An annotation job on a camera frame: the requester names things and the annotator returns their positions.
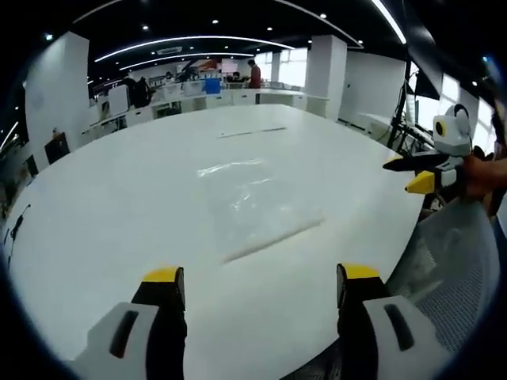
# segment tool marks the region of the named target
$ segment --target ceiling light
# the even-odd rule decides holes
[[[130,69],[132,67],[141,66],[141,65],[144,65],[144,64],[147,64],[147,63],[153,63],[153,62],[163,61],[163,60],[166,60],[166,59],[199,57],[199,56],[204,56],[204,55],[206,55],[206,59],[209,59],[210,55],[229,55],[229,54],[230,53],[222,52],[222,53],[193,53],[193,54],[183,54],[183,55],[172,55],[170,57],[157,58],[157,59],[152,59],[151,61],[145,61],[145,62],[135,63],[135,64],[130,65],[130,66],[122,67],[120,70],[127,70],[127,69]],[[240,55],[241,57],[254,57],[253,54],[245,54],[245,53],[232,53],[232,54],[234,54],[234,55]]]
[[[285,48],[285,49],[290,49],[290,50],[295,49],[295,47],[293,47],[293,46],[278,44],[277,42],[271,42],[271,41],[267,41],[267,40],[259,40],[256,38],[236,37],[236,36],[187,36],[187,37],[165,38],[163,40],[154,40],[154,41],[144,42],[142,44],[132,45],[132,46],[126,47],[124,49],[114,51],[113,53],[109,53],[107,55],[104,55],[100,58],[97,58],[97,59],[95,59],[95,62],[100,62],[101,60],[112,57],[114,55],[125,53],[126,51],[130,51],[130,50],[137,49],[137,48],[143,48],[145,46],[150,46],[153,44],[162,44],[165,42],[184,41],[184,40],[214,40],[214,39],[248,41],[248,42],[256,42],[258,44],[268,44],[268,45],[277,46],[279,48]]]
[[[15,128],[15,127],[17,127],[17,125],[18,125],[18,124],[19,124],[19,121],[17,121],[17,122],[14,124],[14,126],[13,126],[12,128],[10,128],[9,133],[7,134],[7,136],[6,136],[5,140],[3,140],[3,143],[2,143],[2,145],[0,146],[0,150],[2,150],[3,146],[6,144],[7,140],[9,139],[10,134],[11,134],[11,133],[13,133],[14,128]]]
[[[395,31],[396,36],[398,36],[400,42],[402,44],[406,44],[406,38],[403,35],[402,30],[399,28],[398,24],[396,24],[395,19],[391,16],[386,6],[380,0],[372,0],[372,3],[377,7],[377,9],[380,11],[380,13],[383,15],[383,17],[391,26],[391,28]]]

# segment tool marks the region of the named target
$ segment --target oval table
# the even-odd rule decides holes
[[[73,359],[141,279],[185,268],[187,379],[281,378],[337,339],[336,264],[386,280],[422,197],[393,153],[296,108],[166,117],[99,139],[45,169],[10,267],[48,347]],[[10,240],[6,252],[10,252]]]

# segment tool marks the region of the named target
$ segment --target red shirt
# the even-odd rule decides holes
[[[260,89],[261,88],[261,69],[259,66],[252,66],[252,72],[250,74],[250,88]]]

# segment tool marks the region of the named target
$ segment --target white pillar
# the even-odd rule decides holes
[[[65,132],[70,152],[80,146],[88,121],[88,45],[87,39],[68,32],[43,51],[29,69],[26,125],[39,171],[49,165],[44,147],[51,141],[54,128]]]
[[[273,53],[271,62],[271,82],[279,82],[280,80],[280,56],[281,53]]]
[[[311,39],[305,90],[310,95],[328,98],[326,117],[337,121],[345,83],[347,44],[335,36],[312,36]]]

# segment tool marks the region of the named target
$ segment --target white robot head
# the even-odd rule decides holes
[[[472,149],[468,111],[461,104],[447,110],[445,115],[433,118],[435,149],[455,157],[464,157]]]

